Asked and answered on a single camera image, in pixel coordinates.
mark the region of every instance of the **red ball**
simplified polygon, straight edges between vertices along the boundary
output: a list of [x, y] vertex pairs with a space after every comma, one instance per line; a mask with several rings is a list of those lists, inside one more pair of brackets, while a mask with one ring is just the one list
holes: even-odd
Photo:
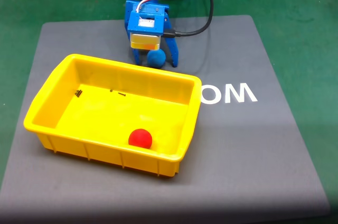
[[129, 136], [129, 145], [149, 149], [152, 146], [152, 135], [144, 129], [136, 129]]

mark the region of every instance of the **blue ball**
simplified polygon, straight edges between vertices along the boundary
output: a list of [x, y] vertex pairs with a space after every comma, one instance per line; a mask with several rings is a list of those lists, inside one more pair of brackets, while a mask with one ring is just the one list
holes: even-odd
[[152, 68], [161, 68], [165, 63], [165, 53], [163, 50], [149, 51], [147, 55], [148, 66]]

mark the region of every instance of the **green table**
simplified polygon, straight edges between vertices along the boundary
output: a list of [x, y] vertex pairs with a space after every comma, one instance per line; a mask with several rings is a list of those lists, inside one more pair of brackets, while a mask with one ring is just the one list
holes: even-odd
[[[0, 181], [42, 24], [123, 19], [124, 3], [0, 0]], [[165, 3], [171, 17], [209, 11], [208, 0]], [[338, 0], [215, 0], [214, 14], [252, 16], [330, 201], [330, 217], [295, 223], [337, 223]]]

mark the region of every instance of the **gray mat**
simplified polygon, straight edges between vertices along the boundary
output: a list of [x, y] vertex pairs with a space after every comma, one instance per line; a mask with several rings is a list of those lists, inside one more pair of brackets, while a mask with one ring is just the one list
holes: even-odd
[[[174, 25], [192, 30], [205, 20]], [[201, 104], [179, 174], [158, 178], [55, 155], [23, 128], [32, 99], [66, 55], [134, 63], [123, 21], [45, 24], [0, 192], [1, 216], [241, 223], [327, 214], [326, 195], [252, 18], [215, 17], [204, 33], [177, 42], [179, 66], [165, 69], [198, 76], [220, 90], [221, 100]], [[226, 103], [226, 84], [239, 93], [241, 83], [257, 101], [245, 93], [244, 102], [230, 94]], [[213, 100], [215, 93], [206, 89], [203, 96]]]

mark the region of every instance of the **small screw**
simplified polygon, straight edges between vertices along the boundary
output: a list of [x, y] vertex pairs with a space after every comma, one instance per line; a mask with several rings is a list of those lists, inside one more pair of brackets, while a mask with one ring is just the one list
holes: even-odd
[[82, 94], [82, 90], [81, 90], [81, 89], [80, 89], [80, 90], [76, 90], [75, 95], [76, 95], [77, 97], [80, 97], [80, 94]]

